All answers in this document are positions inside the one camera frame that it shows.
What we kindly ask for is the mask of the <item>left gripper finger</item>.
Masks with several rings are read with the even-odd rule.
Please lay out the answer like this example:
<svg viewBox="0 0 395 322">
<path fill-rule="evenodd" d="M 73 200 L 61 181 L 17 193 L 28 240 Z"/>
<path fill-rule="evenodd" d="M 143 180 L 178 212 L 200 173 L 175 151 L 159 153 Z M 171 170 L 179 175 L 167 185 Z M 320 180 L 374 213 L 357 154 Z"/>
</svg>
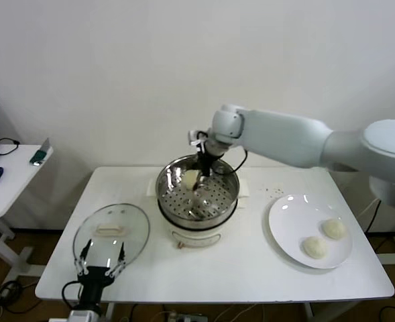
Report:
<svg viewBox="0 0 395 322">
<path fill-rule="evenodd" d="M 117 264 L 106 271 L 105 276 L 108 277 L 118 277 L 126 267 L 126 260 L 125 260 L 125 250 L 124 250 L 124 243 L 121 244 L 119 256 L 117 259 Z"/>
<path fill-rule="evenodd" d="M 89 270 L 87 269 L 87 255 L 91 246 L 92 239 L 89 239 L 85 247 L 80 251 L 79 256 L 74 259 L 74 266 L 78 276 L 83 276 L 89 273 Z"/>
</svg>

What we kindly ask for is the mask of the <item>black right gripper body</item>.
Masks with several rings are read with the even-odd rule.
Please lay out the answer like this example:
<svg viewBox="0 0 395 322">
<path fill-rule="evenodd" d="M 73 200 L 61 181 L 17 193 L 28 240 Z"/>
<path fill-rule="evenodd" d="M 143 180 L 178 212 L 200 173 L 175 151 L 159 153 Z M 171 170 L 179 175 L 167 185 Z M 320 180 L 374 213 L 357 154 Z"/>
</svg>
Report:
<svg viewBox="0 0 395 322">
<path fill-rule="evenodd" d="M 217 157 L 206 152 L 197 153 L 196 169 L 201 172 L 202 176 L 210 176 L 213 163 Z"/>
</svg>

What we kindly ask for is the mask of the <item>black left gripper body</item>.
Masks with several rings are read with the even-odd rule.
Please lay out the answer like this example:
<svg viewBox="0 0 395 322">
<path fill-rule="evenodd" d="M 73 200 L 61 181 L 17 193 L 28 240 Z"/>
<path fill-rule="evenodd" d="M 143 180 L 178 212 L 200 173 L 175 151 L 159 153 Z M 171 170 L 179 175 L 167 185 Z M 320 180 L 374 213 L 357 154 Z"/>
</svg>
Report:
<svg viewBox="0 0 395 322">
<path fill-rule="evenodd" d="M 99 304 L 105 287 L 114 283 L 107 267 L 89 266 L 87 273 L 78 273 L 78 281 L 82 285 L 80 304 Z"/>
</svg>

